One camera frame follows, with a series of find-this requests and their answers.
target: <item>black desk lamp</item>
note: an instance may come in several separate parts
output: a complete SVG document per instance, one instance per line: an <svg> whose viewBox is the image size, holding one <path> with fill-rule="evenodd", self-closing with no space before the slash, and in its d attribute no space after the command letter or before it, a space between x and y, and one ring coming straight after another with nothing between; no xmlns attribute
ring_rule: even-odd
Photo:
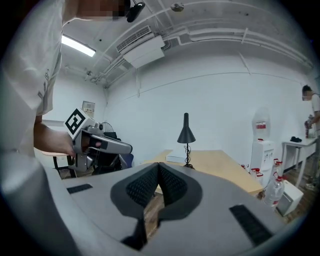
<svg viewBox="0 0 320 256"><path fill-rule="evenodd" d="M190 130L189 127L189 114L188 113L184 113L184 118L183 118L183 128L182 131L180 133L180 136L177 140L178 143L182 143L182 144L186 144L186 146L184 146L185 148L185 153L186 153L186 159L185 159L185 167L189 167L194 169L194 167L192 166L192 164L189 164L190 162L190 152L191 152L191 147L189 146L189 143L195 142L196 138L193 135L192 131Z"/></svg>

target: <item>ceiling light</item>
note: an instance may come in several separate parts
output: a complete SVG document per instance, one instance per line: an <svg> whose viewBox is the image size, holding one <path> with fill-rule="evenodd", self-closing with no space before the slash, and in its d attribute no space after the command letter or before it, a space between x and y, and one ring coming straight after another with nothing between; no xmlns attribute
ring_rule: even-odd
<svg viewBox="0 0 320 256"><path fill-rule="evenodd" d="M86 55L89 55L90 57L92 57L93 55L95 55L96 51L89 48L88 46L85 46L84 44L82 43L79 43L65 35L62 36L62 40L61 42L64 44L64 45L67 45L67 46L70 46Z"/></svg>

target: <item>air conditioner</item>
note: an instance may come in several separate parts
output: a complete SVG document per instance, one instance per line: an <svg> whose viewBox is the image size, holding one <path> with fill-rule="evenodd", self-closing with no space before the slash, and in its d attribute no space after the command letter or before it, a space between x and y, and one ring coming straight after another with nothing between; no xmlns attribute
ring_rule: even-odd
<svg viewBox="0 0 320 256"><path fill-rule="evenodd" d="M116 46L118 53L125 54L131 49L137 47L138 45L144 43L145 41L154 38L155 35L152 33L150 26L145 26L135 33L128 36L124 41Z"/></svg>
<svg viewBox="0 0 320 256"><path fill-rule="evenodd" d="M123 58L137 69L164 57L165 54L162 50L162 47L164 46L165 42L163 41L162 36L158 35L128 51L123 55Z"/></svg>

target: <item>black rubber pad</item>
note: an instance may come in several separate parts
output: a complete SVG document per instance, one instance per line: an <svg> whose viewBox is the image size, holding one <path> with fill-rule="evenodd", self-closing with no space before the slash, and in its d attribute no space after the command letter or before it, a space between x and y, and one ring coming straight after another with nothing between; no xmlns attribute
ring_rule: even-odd
<svg viewBox="0 0 320 256"><path fill-rule="evenodd" d="M90 184L83 184L80 186L73 186L73 187L68 187L66 190L68 190L69 194L77 193L80 191L88 190L91 189L92 186Z"/></svg>
<svg viewBox="0 0 320 256"><path fill-rule="evenodd" d="M255 246L272 237L272 234L244 205L236 205L229 210Z"/></svg>

